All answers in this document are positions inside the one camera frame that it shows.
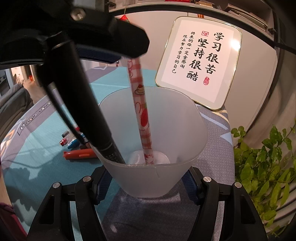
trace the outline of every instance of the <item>framed sign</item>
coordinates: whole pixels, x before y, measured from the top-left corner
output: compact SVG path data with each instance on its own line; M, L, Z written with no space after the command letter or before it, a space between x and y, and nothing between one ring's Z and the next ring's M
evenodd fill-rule
M235 73L242 34L227 23L179 17L165 46L155 82L220 109Z

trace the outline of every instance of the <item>translucent plastic cup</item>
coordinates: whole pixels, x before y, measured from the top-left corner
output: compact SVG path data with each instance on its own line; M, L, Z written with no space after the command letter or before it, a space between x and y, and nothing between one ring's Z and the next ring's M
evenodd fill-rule
M92 147L119 186L134 197L160 197L182 178L207 143L207 127L194 102L167 88L146 87L155 162L145 165L130 88L100 103L125 164L109 161Z

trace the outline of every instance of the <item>black marker pen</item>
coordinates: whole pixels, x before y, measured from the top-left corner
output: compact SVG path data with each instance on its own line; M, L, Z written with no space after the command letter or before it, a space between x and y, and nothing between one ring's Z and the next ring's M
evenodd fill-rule
M125 163L92 93L75 44L64 32L47 39L53 81L73 119L90 143L110 161Z

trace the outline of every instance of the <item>red hanging ornament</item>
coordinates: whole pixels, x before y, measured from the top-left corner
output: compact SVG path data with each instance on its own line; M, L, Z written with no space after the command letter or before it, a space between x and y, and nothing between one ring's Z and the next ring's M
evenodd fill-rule
M125 14L120 18L120 20L128 22L128 23L130 22Z

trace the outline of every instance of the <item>red pen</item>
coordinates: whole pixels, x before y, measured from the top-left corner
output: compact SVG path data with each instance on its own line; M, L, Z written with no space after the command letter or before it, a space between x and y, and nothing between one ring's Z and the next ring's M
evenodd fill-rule
M94 151L89 149L73 150L73 151L64 151L63 157L66 160L69 159L83 159L83 158L97 158L97 155Z

